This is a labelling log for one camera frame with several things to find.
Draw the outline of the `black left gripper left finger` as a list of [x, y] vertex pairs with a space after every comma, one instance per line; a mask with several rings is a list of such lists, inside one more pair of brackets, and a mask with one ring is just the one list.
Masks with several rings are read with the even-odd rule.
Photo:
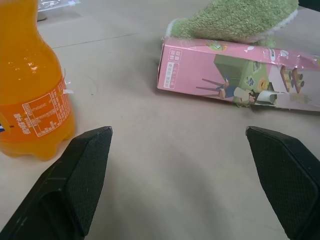
[[35, 182], [0, 232], [2, 240], [83, 240], [105, 181], [113, 129], [73, 138]]

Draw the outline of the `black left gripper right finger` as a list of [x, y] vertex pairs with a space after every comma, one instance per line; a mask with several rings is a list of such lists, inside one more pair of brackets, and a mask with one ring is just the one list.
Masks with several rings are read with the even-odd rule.
[[290, 240], [320, 238], [320, 161], [297, 138], [248, 126], [260, 184]]

